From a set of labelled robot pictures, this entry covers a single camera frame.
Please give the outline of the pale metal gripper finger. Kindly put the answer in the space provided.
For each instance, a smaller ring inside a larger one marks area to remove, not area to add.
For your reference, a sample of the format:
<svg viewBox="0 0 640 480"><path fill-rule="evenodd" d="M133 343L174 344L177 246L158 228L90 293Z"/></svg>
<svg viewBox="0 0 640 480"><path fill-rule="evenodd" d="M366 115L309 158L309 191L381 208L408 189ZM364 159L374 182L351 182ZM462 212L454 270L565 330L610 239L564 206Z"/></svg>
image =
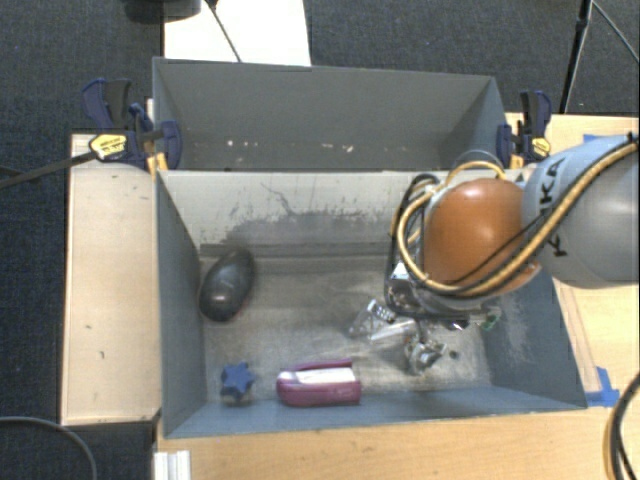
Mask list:
<svg viewBox="0 0 640 480"><path fill-rule="evenodd" d="M417 324L413 319L396 320L393 323L377 324L370 335L371 341L381 341L395 337L406 337L416 333Z"/></svg>
<svg viewBox="0 0 640 480"><path fill-rule="evenodd" d="M396 314L376 299L372 299L357 313L348 334L351 338L379 338L395 322Z"/></svg>

